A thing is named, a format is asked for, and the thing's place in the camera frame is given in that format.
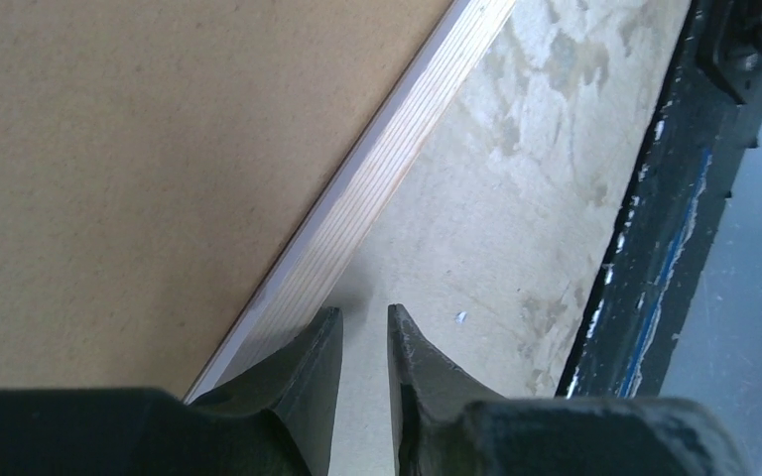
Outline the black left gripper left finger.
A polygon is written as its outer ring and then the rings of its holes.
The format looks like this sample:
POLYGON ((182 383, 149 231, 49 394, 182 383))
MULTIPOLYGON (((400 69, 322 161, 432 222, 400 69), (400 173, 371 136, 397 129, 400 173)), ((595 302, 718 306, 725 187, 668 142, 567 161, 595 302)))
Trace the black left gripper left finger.
POLYGON ((324 475, 342 314, 185 404, 150 388, 0 390, 0 475, 324 475))

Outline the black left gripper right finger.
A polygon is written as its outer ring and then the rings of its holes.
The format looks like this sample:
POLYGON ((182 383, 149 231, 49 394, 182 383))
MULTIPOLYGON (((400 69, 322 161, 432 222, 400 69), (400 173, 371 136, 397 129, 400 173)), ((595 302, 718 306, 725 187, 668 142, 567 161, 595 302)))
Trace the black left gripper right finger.
POLYGON ((679 398, 509 399, 388 308, 396 471, 400 475, 746 475, 734 439, 679 398))

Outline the white wooden picture frame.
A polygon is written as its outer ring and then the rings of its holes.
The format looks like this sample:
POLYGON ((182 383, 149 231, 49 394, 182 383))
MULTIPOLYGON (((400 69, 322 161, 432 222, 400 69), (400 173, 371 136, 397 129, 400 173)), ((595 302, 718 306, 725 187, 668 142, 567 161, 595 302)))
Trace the white wooden picture frame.
POLYGON ((451 2, 185 402, 260 362, 311 322, 514 6, 512 1, 451 2))

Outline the brown backing board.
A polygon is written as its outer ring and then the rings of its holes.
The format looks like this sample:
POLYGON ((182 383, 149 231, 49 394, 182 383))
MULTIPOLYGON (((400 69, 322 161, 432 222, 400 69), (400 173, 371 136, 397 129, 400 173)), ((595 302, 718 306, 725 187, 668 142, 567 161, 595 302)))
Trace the brown backing board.
POLYGON ((446 1, 0 1, 0 388, 184 394, 446 1))

